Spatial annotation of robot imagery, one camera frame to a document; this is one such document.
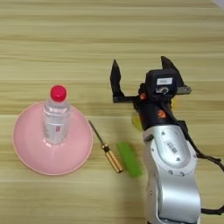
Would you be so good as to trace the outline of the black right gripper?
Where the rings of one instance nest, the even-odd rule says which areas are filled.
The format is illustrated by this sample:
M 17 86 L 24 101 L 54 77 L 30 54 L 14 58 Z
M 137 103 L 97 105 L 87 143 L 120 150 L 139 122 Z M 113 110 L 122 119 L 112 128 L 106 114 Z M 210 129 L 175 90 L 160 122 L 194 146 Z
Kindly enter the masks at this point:
M 138 90 L 138 97 L 125 96 L 120 87 L 121 72 L 114 60 L 110 73 L 110 85 L 113 94 L 113 103 L 134 102 L 134 109 L 139 115 L 143 130 L 157 125 L 175 125 L 171 101 L 178 95 L 189 95 L 192 89 L 188 87 L 172 61 L 165 56 L 161 57 L 163 69 L 173 69 L 177 72 L 177 85 L 151 85 L 142 83 Z

